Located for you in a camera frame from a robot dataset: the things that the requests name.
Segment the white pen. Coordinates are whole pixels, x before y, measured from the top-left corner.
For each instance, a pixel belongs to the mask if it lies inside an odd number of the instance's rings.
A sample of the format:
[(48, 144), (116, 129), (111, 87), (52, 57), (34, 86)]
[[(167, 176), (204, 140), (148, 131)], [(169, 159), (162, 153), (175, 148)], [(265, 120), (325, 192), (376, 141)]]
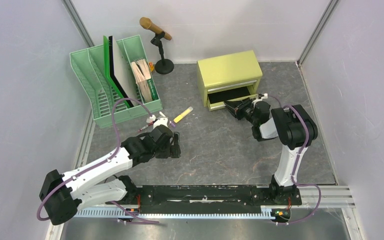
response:
[(163, 118), (167, 118), (167, 120), (168, 120), (168, 125), (170, 126), (170, 127), (172, 127), (172, 128), (175, 128), (176, 127), (176, 125), (162, 112), (162, 111), (160, 111), (159, 112), (159, 114), (160, 114), (160, 116), (161, 117), (163, 117)]

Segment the yellow highlighter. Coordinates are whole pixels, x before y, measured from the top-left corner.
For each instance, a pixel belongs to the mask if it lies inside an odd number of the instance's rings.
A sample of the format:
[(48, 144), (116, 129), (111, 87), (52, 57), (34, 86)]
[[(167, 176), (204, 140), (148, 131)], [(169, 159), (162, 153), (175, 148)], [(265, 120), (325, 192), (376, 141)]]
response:
[(174, 123), (178, 123), (180, 122), (184, 117), (186, 117), (188, 114), (190, 114), (192, 111), (194, 110), (194, 108), (192, 106), (188, 107), (187, 109), (185, 109), (182, 113), (180, 113), (178, 116), (176, 116), (174, 118)]

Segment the yellow-green drawer chest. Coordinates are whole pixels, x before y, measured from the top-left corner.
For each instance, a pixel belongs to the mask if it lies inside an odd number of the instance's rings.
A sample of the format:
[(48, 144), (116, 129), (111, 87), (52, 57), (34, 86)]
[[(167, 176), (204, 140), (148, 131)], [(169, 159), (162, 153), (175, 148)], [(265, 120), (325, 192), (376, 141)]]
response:
[(225, 107), (225, 101), (255, 98), (263, 71), (253, 50), (198, 60), (197, 87), (203, 105), (210, 111)]

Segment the green plastic folder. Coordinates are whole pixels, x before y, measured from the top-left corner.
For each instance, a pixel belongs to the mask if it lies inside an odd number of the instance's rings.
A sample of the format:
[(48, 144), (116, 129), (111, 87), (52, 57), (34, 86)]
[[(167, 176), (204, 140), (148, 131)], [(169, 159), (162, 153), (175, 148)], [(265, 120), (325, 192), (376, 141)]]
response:
[(103, 53), (104, 53), (104, 74), (108, 83), (115, 90), (116, 94), (122, 98), (129, 98), (130, 96), (123, 88), (123, 84), (120, 83), (118, 77), (116, 76), (116, 65), (115, 65), (115, 47), (113, 44), (112, 36), (103, 36)]

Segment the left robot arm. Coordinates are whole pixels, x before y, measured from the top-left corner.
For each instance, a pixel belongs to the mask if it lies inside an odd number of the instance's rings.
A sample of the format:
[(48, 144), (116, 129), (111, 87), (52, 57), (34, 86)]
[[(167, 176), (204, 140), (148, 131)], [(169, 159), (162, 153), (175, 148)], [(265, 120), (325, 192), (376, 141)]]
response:
[(54, 169), (44, 178), (36, 217), (54, 226), (72, 219), (80, 210), (106, 202), (133, 203), (137, 190), (117, 178), (108, 177), (129, 170), (153, 158), (179, 158), (180, 134), (167, 126), (129, 137), (114, 150), (80, 168), (64, 173)]

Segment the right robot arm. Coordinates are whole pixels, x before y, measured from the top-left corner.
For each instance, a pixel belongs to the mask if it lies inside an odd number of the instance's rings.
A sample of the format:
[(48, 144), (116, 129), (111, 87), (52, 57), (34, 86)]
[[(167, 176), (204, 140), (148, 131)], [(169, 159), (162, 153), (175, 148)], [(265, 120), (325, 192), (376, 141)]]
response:
[(259, 142), (279, 138), (282, 152), (277, 170), (271, 178), (268, 196), (282, 204), (297, 192), (296, 173), (304, 153), (318, 137), (318, 127), (302, 105), (272, 108), (261, 98), (228, 100), (226, 109), (237, 120), (251, 123), (254, 139)]

